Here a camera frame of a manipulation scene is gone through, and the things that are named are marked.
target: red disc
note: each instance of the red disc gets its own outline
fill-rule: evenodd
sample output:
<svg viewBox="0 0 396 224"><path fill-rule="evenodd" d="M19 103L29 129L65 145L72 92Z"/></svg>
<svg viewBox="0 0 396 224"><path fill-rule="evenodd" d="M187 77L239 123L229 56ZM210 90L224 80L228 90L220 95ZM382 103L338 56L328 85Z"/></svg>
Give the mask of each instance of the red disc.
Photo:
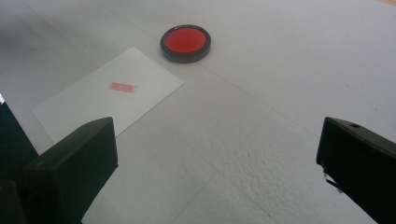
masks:
<svg viewBox="0 0 396 224"><path fill-rule="evenodd" d="M181 28L170 33L165 39L165 45L170 50L179 53L194 52L204 46L206 36L193 28Z"/></svg>

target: white surface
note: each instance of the white surface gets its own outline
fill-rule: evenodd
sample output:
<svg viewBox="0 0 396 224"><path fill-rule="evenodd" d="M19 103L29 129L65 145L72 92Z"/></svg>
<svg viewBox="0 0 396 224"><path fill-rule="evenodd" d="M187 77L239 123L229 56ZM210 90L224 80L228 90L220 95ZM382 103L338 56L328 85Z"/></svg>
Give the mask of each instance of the white surface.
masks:
<svg viewBox="0 0 396 224"><path fill-rule="evenodd" d="M111 83L136 87L115 91ZM33 110L53 143L84 123L112 117L116 136L183 84L132 48Z"/></svg>
<svg viewBox="0 0 396 224"><path fill-rule="evenodd" d="M185 81L118 137L120 169L84 223L374 223L325 183L315 157L325 116L396 141L395 6L0 0L0 8L0 89L39 152L52 143L32 109L131 47ZM211 51L198 63L169 63L160 38L185 23L211 34Z"/></svg>
<svg viewBox="0 0 396 224"><path fill-rule="evenodd" d="M5 102L5 100L4 100L3 96L0 93L0 105L2 105L4 102Z"/></svg>

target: paper sheet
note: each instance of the paper sheet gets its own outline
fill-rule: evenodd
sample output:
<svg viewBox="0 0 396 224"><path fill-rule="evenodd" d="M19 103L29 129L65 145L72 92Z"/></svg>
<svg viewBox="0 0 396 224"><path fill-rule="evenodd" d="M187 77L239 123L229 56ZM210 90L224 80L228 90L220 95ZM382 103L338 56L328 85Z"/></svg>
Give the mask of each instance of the paper sheet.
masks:
<svg viewBox="0 0 396 224"><path fill-rule="evenodd" d="M116 136L183 84L138 49L119 57L33 110L57 143L82 124L114 119Z"/></svg>
<svg viewBox="0 0 396 224"><path fill-rule="evenodd" d="M2 105L4 102L5 102L5 100L4 100L3 96L0 93L0 105Z"/></svg>

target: round container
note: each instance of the round container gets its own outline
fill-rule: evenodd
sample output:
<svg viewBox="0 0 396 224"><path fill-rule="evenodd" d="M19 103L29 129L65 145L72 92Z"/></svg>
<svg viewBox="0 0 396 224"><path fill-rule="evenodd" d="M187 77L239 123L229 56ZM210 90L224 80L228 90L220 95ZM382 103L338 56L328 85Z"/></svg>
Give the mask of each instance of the round container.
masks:
<svg viewBox="0 0 396 224"><path fill-rule="evenodd" d="M196 25L179 25L161 38L163 55L175 63L195 63L210 51L210 35Z"/></svg>

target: black rim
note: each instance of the black rim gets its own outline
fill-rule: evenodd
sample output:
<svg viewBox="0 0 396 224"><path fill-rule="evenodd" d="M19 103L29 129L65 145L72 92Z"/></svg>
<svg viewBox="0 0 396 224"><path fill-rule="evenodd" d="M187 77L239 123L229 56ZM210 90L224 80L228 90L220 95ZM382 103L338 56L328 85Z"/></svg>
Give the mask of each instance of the black rim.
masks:
<svg viewBox="0 0 396 224"><path fill-rule="evenodd" d="M186 53L180 53L180 52L173 51L173 50L169 49L165 45L166 38L174 31L176 31L178 29L183 29L183 28L192 28L192 29L198 30L201 33L203 33L206 37L206 42L204 43L204 45L196 51L186 52ZM163 35L163 38L161 38L161 49L163 49L163 55L172 62L193 63L193 62L201 60L202 58L204 58L207 55L207 53L209 53L210 42L211 42L210 34L205 29L203 29L202 27L196 26L196 25L186 24L186 25L179 25L179 26L176 26L176 27L168 30Z"/></svg>

